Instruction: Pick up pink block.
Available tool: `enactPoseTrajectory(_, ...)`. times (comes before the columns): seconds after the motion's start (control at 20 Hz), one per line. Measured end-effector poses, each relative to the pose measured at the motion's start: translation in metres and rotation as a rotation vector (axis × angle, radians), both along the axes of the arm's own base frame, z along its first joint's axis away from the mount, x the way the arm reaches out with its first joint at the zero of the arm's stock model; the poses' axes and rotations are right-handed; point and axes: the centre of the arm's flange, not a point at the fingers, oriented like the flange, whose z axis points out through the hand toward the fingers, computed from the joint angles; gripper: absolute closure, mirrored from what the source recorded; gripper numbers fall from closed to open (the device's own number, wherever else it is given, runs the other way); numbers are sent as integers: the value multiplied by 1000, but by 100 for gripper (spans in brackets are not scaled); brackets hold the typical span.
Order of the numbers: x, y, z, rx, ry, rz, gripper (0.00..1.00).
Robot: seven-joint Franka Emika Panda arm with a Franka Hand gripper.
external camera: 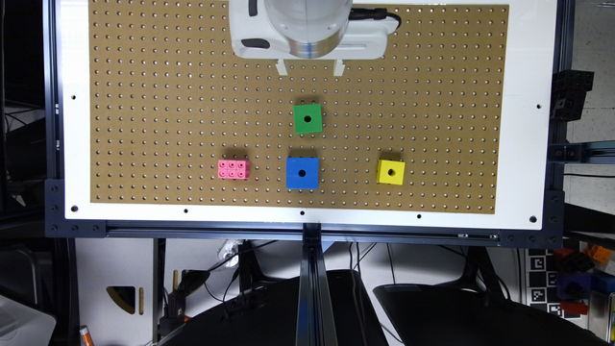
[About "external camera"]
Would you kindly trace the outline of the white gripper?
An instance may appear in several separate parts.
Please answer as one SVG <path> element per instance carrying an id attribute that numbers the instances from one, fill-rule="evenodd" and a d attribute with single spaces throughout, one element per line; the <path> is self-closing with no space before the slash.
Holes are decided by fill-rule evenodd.
<path id="1" fill-rule="evenodd" d="M 385 8 L 353 8 L 352 0 L 231 0 L 228 5 L 234 53 L 243 59 L 272 59 L 280 76 L 285 60 L 343 60 L 382 56 L 400 18 Z"/>

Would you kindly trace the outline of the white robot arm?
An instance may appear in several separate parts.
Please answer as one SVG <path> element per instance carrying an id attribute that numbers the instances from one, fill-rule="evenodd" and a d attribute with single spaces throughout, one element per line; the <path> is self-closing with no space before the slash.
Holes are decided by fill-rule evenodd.
<path id="1" fill-rule="evenodd" d="M 234 53 L 275 60 L 281 75 L 287 61 L 326 60 L 341 76 L 346 61 L 380 58 L 402 24 L 386 8 L 355 8 L 352 0 L 231 0 L 229 20 Z"/>

